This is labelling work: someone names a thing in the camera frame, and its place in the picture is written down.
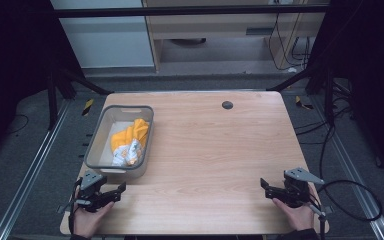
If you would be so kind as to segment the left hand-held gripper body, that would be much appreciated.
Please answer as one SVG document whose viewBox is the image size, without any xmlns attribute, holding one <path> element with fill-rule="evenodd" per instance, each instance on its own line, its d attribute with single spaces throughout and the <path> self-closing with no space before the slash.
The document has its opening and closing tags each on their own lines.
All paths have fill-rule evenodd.
<svg viewBox="0 0 384 240">
<path fill-rule="evenodd" d="M 92 170 L 87 170 L 80 179 L 80 189 L 75 202 L 88 212 L 96 212 L 108 203 L 108 194 L 100 191 L 107 182 L 107 177 Z"/>
</svg>

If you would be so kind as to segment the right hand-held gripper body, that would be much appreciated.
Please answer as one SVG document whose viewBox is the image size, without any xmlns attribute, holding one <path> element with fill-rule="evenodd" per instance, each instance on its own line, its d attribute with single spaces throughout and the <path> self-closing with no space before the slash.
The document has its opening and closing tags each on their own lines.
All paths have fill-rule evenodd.
<svg viewBox="0 0 384 240">
<path fill-rule="evenodd" d="M 284 186 L 287 197 L 284 203 L 292 208 L 300 207 L 310 201 L 309 182 L 324 185 L 325 181 L 303 169 L 297 167 L 284 171 Z"/>
</svg>

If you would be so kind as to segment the person's right hand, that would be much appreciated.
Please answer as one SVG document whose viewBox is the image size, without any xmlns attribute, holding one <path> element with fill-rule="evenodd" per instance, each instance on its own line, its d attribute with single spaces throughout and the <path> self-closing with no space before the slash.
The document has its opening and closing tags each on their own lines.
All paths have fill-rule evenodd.
<svg viewBox="0 0 384 240">
<path fill-rule="evenodd" d="M 314 228 L 314 212 L 308 203 L 298 208 L 291 208 L 277 198 L 273 198 L 272 202 L 286 215 L 293 230 L 302 231 Z"/>
</svg>

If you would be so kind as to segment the person's left hand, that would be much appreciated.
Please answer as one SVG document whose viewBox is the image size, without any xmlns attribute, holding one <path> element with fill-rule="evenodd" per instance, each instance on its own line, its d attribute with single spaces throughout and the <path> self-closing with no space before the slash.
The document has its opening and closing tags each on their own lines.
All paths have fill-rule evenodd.
<svg viewBox="0 0 384 240">
<path fill-rule="evenodd" d="M 91 213 L 74 205 L 73 230 L 70 240 L 91 240 L 102 219 L 113 208 L 114 202 L 108 203 L 97 212 Z"/>
</svg>

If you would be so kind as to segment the yellow and white cloth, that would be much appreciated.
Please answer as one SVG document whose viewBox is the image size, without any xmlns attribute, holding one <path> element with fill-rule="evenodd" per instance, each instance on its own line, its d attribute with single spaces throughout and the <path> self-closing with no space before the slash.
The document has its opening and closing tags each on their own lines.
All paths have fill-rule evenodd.
<svg viewBox="0 0 384 240">
<path fill-rule="evenodd" d="M 113 134 L 110 138 L 112 165 L 133 167 L 138 164 L 147 143 L 148 130 L 149 124 L 137 118 L 126 129 Z"/>
</svg>

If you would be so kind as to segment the grey plastic basket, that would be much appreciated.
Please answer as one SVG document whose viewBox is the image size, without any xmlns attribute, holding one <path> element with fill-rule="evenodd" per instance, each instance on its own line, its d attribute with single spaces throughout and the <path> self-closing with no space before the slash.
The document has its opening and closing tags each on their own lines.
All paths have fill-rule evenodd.
<svg viewBox="0 0 384 240">
<path fill-rule="evenodd" d="M 141 177 L 147 168 L 153 117 L 149 106 L 107 106 L 86 152 L 85 165 L 112 178 Z"/>
</svg>

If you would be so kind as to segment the yellow and black tape strip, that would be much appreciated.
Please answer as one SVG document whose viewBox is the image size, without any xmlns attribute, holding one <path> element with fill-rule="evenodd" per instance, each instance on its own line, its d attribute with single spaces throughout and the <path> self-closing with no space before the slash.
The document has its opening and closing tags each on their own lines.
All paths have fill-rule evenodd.
<svg viewBox="0 0 384 240">
<path fill-rule="evenodd" d="M 313 105 L 311 104 L 304 104 L 299 96 L 295 96 L 295 105 L 297 107 L 301 107 L 307 110 L 312 110 L 314 109 Z"/>
<path fill-rule="evenodd" d="M 81 113 L 82 116 L 87 116 L 88 115 L 88 113 L 89 113 L 93 103 L 94 103 L 94 99 L 88 99 L 86 101 L 85 106 L 84 106 L 84 108 L 82 110 L 82 113 Z"/>
</svg>

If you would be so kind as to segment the black stand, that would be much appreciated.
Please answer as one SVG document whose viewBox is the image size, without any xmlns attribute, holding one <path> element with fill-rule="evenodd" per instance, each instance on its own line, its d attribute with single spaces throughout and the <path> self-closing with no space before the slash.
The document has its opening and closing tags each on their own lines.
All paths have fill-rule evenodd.
<svg viewBox="0 0 384 240">
<path fill-rule="evenodd" d="M 330 126 L 334 125 L 333 113 L 333 68 L 328 63 L 314 63 L 284 82 L 267 88 L 267 91 L 281 92 L 301 79 L 308 78 L 305 91 L 316 94 L 324 88 L 324 116 Z"/>
<path fill-rule="evenodd" d="M 88 81 L 84 76 L 75 74 L 74 72 L 68 69 L 52 65 L 47 70 L 46 78 L 49 106 L 49 130 L 52 130 L 56 126 L 58 121 L 56 91 L 59 90 L 64 99 L 74 99 L 77 92 L 74 89 L 72 82 L 79 83 L 82 86 L 100 95 L 111 94 L 111 91 L 93 84 L 92 82 Z"/>
</svg>

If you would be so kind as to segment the dark curtain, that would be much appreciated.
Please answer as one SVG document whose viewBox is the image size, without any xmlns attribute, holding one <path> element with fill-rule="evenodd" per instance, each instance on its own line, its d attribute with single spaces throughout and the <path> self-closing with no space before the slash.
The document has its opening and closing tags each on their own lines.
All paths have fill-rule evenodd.
<svg viewBox="0 0 384 240">
<path fill-rule="evenodd" d="M 351 82 L 358 120 L 384 164 L 384 0 L 330 0 L 311 53 Z"/>
<path fill-rule="evenodd" d="M 18 103 L 47 88 L 45 49 L 57 66 L 83 74 L 60 21 L 35 14 L 53 9 L 51 0 L 0 0 L 0 141 Z"/>
</svg>

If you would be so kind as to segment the white cabinet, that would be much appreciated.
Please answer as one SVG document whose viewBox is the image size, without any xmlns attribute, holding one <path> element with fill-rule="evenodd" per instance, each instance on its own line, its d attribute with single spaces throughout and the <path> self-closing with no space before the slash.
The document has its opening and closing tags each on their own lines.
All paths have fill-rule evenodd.
<svg viewBox="0 0 384 240">
<path fill-rule="evenodd" d="M 135 8 L 141 0 L 51 0 L 55 10 Z M 83 69 L 153 67 L 144 17 L 61 18 Z"/>
</svg>

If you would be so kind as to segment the light wooden desk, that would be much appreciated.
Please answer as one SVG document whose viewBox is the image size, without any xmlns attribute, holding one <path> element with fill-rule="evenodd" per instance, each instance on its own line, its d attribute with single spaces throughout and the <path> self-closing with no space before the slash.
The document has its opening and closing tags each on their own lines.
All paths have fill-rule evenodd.
<svg viewBox="0 0 384 240">
<path fill-rule="evenodd" d="M 145 7 L 307 5 L 327 4 L 330 0 L 141 0 Z M 149 16 L 150 38 L 168 39 L 224 37 L 263 37 L 278 68 L 292 64 L 292 48 L 298 38 L 315 37 L 325 14 L 271 13 Z"/>
</svg>

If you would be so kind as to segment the black horizontal bar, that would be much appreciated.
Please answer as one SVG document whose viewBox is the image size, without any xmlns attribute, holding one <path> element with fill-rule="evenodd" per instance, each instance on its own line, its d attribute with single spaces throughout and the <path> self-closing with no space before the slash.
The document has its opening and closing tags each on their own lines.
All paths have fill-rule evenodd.
<svg viewBox="0 0 384 240">
<path fill-rule="evenodd" d="M 330 8 L 316 5 L 237 5 L 237 6 L 181 6 L 145 8 L 65 9 L 53 10 L 58 18 L 89 17 L 136 17 L 136 16 L 182 16 L 226 14 L 271 14 L 271 13 L 321 13 Z"/>
</svg>

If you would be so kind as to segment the metal floor rail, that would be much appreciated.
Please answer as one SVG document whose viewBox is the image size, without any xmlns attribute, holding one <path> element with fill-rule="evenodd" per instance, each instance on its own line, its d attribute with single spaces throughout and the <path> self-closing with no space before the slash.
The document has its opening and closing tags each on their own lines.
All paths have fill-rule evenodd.
<svg viewBox="0 0 384 240">
<path fill-rule="evenodd" d="M 7 240 L 66 118 L 71 100 L 63 100 L 54 126 L 47 131 L 9 207 L 0 220 L 0 240 Z"/>
<path fill-rule="evenodd" d="M 315 110 L 321 119 L 325 120 L 324 116 L 324 101 L 320 97 L 310 97 Z M 339 163 L 348 180 L 357 182 L 364 185 L 365 182 L 359 174 L 357 168 L 352 163 L 352 159 L 348 154 L 343 141 L 338 133 L 333 130 L 331 133 L 331 141 L 334 151 L 338 156 Z M 381 213 L 380 207 L 377 205 L 375 197 L 367 190 L 362 189 L 359 186 L 354 187 L 354 194 L 365 214 L 366 218 L 374 218 L 377 214 Z M 378 240 L 384 240 L 384 217 L 380 216 L 378 219 L 371 221 L 370 226 Z"/>
</svg>

